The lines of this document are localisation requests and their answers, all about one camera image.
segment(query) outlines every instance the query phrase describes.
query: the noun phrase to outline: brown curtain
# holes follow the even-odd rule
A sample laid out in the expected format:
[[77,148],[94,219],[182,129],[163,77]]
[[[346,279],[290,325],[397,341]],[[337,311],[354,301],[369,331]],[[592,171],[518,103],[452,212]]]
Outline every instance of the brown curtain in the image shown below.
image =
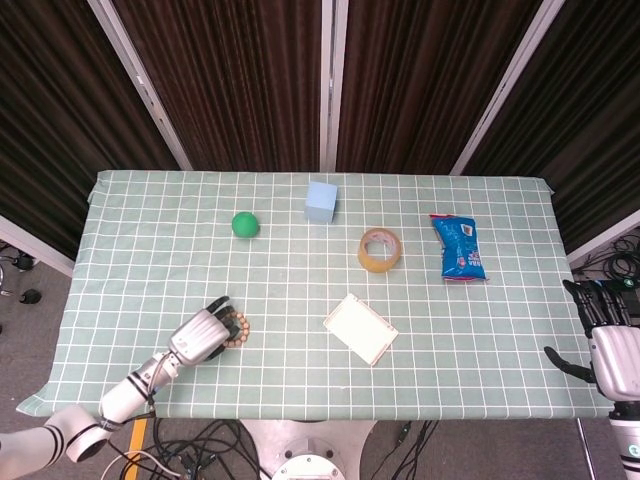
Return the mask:
[[448,174],[539,0],[351,0],[337,170]]
[[546,179],[567,252],[640,209],[640,2],[566,3],[464,174]]
[[75,258],[97,172],[177,165],[86,1],[4,1],[0,26],[0,214]]
[[318,169],[319,0],[115,0],[194,168]]

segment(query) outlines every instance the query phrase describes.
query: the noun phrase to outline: tape roll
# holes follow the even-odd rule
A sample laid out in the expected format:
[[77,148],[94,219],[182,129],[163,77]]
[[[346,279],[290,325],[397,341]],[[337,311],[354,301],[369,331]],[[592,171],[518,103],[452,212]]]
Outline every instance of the tape roll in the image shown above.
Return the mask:
[[[385,260],[378,260],[369,256],[367,245],[372,242],[384,243],[391,250],[391,256]],[[365,232],[360,240],[358,260],[366,270],[373,273],[384,273],[391,270],[402,255],[402,244],[395,233],[386,228],[372,228]]]

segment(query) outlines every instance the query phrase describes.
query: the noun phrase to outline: light blue cube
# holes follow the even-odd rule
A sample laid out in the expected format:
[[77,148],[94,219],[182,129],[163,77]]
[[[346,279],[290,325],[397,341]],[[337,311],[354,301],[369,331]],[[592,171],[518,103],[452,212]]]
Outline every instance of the light blue cube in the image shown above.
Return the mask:
[[337,185],[309,182],[307,203],[304,207],[304,214],[307,220],[316,223],[331,223],[333,211],[336,208],[337,196]]

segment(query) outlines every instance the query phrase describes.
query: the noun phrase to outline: robotic arm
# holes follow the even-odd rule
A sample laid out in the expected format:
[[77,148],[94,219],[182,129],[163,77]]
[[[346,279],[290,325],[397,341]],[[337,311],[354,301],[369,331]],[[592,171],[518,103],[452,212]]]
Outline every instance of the robotic arm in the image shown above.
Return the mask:
[[591,368],[563,360],[551,347],[557,368],[588,383],[614,402],[609,421],[629,480],[640,480],[640,328],[630,325],[620,295],[598,282],[563,282],[578,307],[591,353]]
[[183,366],[194,366],[219,355],[223,342],[239,328],[232,319],[233,307],[221,297],[180,326],[169,339],[169,350],[155,354],[140,368],[105,394],[100,418],[79,405],[56,412],[44,426],[0,434],[0,480],[13,480],[55,463],[63,453],[73,462],[94,456],[111,435],[153,395],[178,376]]

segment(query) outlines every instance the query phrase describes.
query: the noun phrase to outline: blue snack bag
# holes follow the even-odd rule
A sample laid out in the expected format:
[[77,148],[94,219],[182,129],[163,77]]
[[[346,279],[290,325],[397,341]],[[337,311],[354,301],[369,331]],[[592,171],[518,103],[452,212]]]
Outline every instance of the blue snack bag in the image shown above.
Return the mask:
[[447,280],[486,280],[480,253],[476,222],[455,215],[431,215],[443,244],[442,276]]

